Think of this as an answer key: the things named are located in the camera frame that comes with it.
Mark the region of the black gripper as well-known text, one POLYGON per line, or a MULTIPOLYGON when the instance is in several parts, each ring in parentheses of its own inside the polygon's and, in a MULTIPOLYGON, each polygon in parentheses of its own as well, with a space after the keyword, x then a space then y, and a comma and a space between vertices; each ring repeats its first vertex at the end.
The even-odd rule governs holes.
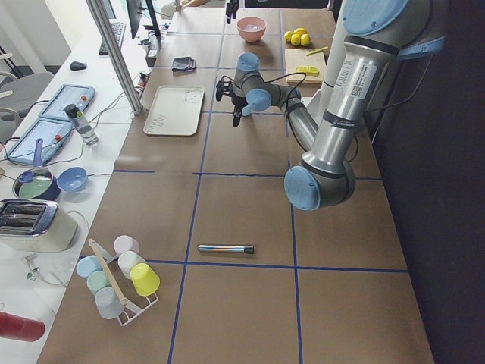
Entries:
POLYGON ((226 0, 226 16, 236 17, 237 11, 239 10, 238 0, 226 0))
POLYGON ((233 106, 234 106, 232 125, 234 127, 238 127, 239 123, 240 123, 241 116, 242 116, 243 109, 246 107, 246 98, 245 98, 245 96, 232 95, 231 101, 232 101, 233 106))

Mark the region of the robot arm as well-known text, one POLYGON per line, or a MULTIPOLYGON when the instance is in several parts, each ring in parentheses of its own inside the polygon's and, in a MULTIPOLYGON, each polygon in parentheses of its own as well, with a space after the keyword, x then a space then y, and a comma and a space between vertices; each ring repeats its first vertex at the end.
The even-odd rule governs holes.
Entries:
POLYGON ((284 178, 288 200, 301 210, 345 202, 355 190, 346 153, 390 62, 439 52, 446 39, 447 1, 345 1, 339 12, 314 111, 289 86, 265 81, 258 56, 239 56, 229 88, 234 121, 276 106, 303 148, 284 178))

